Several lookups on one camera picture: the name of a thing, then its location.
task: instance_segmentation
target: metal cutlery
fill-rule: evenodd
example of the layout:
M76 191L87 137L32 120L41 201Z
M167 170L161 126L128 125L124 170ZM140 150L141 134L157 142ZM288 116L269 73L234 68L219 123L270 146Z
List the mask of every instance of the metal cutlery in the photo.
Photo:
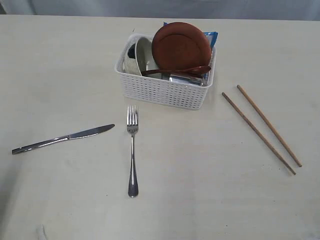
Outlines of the metal cutlery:
M105 125L105 126L99 126L99 127L95 127L95 128L89 129L89 130L80 131L80 132L73 133L73 134L70 134L70 135L56 137L54 139L38 142L38 143L31 144L31 145L28 145L28 146L22 146L22 147L13 149L12 150L12 154L20 154L20 153L23 153L23 152L31 151L31 150L34 150L34 149L42 148L42 147L45 147L45 146L49 146L49 145L52 145L52 144L56 144L56 143L60 143L60 142L68 141L68 140L82 139L82 138L86 138L86 137L91 137L91 136L106 132L106 131L112 129L114 126L115 126L114 124L109 124L109 125Z
M131 135L131 168L128 186L128 195L134 198L139 193L137 173L136 173L136 159L135 159L135 135L139 130L139 116L136 106L128 106L126 117L126 130Z

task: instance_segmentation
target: brown spoon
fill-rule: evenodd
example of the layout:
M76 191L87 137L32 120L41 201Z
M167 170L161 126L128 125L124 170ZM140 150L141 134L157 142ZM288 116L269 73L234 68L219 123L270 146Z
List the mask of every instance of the brown spoon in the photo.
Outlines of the brown spoon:
M141 74L142 76L147 76L151 74L166 74L166 73L202 75L202 74L206 74L210 70L211 70L210 66L196 66L196 67L182 69L182 70L165 70L165 69L147 70L147 71L142 71Z

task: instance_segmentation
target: gray background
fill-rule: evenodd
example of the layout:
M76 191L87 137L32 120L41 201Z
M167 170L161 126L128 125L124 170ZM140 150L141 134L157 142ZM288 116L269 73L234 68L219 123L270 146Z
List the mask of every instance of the gray background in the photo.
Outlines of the gray background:
M320 20L320 0L0 0L7 14Z

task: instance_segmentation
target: fork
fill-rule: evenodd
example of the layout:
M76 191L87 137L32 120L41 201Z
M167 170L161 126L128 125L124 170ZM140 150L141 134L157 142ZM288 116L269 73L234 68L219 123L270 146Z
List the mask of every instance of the fork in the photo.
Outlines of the fork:
M129 105L126 117L126 130L131 135L131 168L128 187L128 195L131 198L136 197L139 193L135 160L135 135L139 129L138 119L137 107Z

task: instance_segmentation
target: fork tines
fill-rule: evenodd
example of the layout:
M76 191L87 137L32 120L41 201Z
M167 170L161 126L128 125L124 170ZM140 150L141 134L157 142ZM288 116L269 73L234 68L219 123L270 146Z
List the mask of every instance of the fork tines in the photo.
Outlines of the fork tines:
M138 125L138 108L136 105L129 105L126 117L127 126L137 126Z

